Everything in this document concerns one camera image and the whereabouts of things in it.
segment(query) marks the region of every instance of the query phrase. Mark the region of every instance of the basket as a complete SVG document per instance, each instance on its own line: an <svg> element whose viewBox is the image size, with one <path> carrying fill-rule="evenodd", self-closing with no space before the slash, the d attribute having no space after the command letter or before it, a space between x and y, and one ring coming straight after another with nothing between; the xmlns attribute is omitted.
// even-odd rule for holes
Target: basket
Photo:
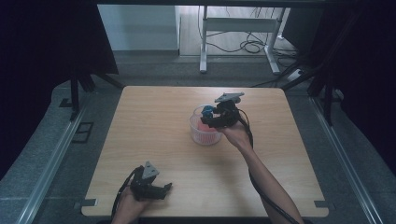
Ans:
<svg viewBox="0 0 396 224"><path fill-rule="evenodd" d="M204 105L195 108L192 116L190 117L191 138L194 142L203 146L210 146L216 144L220 140L222 133L219 133L217 131L205 132L198 130L198 123L201 122L202 115L196 114L195 111L200 107L204 107Z"/></svg>

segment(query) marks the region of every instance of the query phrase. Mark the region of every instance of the wooden floor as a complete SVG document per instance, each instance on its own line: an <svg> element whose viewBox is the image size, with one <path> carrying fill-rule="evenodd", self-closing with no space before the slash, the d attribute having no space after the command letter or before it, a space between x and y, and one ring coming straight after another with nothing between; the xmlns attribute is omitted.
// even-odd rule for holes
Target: wooden floor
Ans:
<svg viewBox="0 0 396 224"><path fill-rule="evenodd" d="M196 56L200 55L201 46L201 29L202 17L204 15L204 7L189 7L183 6L180 9L180 55L182 56ZM207 10L207 17L231 17L231 18L273 18L275 19L281 11L281 8L273 7L209 7ZM283 31L283 27L289 15L290 9L287 8L283 17L282 25L279 34ZM230 32L220 35L213 35L218 32L207 32L207 43L219 46L222 49L233 51L240 49L240 44L247 40L247 33ZM266 43L266 39L270 39L271 34L253 33L258 37L262 43ZM250 37L249 40L257 40L255 37ZM278 38L275 43L277 49L293 49L291 43L286 39ZM247 46L250 51L258 50L257 47ZM238 50L236 52L226 52L225 50L216 47L207 46L208 55L264 55L261 50L257 54L252 54L246 50Z"/></svg>

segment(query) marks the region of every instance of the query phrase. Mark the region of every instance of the hand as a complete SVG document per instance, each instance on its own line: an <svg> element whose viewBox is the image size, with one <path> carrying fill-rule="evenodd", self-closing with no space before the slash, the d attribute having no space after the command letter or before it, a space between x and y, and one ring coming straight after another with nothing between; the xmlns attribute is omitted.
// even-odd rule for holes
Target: hand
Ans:
<svg viewBox="0 0 396 224"><path fill-rule="evenodd" d="M117 212L113 218L112 224L132 223L152 202L152 200L144 199L142 199L141 201L137 201L134 198L134 194L132 193L131 188L129 187L130 184L131 183L128 184L128 186L124 189L120 196L120 202L117 207Z"/></svg>
<svg viewBox="0 0 396 224"><path fill-rule="evenodd" d="M240 151L251 149L251 144L246 133L245 127L241 122L236 122L235 125L228 128L217 129L219 133L223 133L228 141L237 147Z"/></svg>

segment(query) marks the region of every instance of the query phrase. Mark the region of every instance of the wooden table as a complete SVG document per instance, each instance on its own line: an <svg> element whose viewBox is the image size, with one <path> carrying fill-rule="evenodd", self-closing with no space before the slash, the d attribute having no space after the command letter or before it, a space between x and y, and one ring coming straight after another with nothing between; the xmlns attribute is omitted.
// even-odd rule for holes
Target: wooden table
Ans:
<svg viewBox="0 0 396 224"><path fill-rule="evenodd" d="M303 217L327 216L328 208L315 206L324 198L282 90L135 86L123 90L86 195L97 205L82 213L110 216L126 176L150 161L160 171L153 185L173 186L142 217L266 217L239 151L224 136L210 147L190 136L196 106L240 91L237 107L248 115L257 154Z"/></svg>

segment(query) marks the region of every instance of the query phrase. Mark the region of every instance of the white wall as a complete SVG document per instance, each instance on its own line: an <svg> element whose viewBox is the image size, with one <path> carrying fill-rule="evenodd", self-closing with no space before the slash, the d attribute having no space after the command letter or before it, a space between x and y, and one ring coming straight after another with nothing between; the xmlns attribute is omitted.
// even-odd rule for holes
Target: white wall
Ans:
<svg viewBox="0 0 396 224"><path fill-rule="evenodd" d="M175 6L98 5L113 50L178 49Z"/></svg>

